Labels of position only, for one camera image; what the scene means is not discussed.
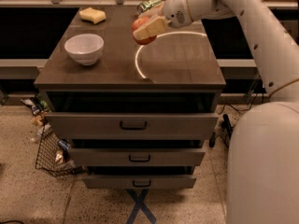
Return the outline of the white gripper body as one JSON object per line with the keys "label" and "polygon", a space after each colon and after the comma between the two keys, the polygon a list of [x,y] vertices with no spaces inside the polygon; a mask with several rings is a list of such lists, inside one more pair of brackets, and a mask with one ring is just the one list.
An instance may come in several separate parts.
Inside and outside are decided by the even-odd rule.
{"label": "white gripper body", "polygon": [[181,28],[193,23],[187,0],[166,0],[163,14],[172,28]]}

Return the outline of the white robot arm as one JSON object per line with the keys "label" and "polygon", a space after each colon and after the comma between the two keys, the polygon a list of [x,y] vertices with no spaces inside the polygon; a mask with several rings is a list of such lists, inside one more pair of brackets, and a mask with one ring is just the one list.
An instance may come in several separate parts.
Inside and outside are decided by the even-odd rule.
{"label": "white robot arm", "polygon": [[227,161],[227,224],[299,224],[299,46],[263,0],[165,0],[142,12],[133,37],[237,19],[263,84],[262,103],[234,126]]}

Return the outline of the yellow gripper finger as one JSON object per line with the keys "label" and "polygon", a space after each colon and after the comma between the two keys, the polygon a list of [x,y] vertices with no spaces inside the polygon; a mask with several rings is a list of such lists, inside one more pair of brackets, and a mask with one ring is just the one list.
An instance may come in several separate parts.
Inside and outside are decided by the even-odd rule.
{"label": "yellow gripper finger", "polygon": [[165,32],[168,19],[165,16],[154,15],[145,24],[146,31],[150,36],[157,36]]}
{"label": "yellow gripper finger", "polygon": [[146,10],[145,12],[141,13],[138,18],[145,18],[145,17],[152,17],[154,15],[162,16],[163,15],[163,6],[164,4],[161,3],[159,5],[156,5],[155,7],[152,7],[151,9]]}

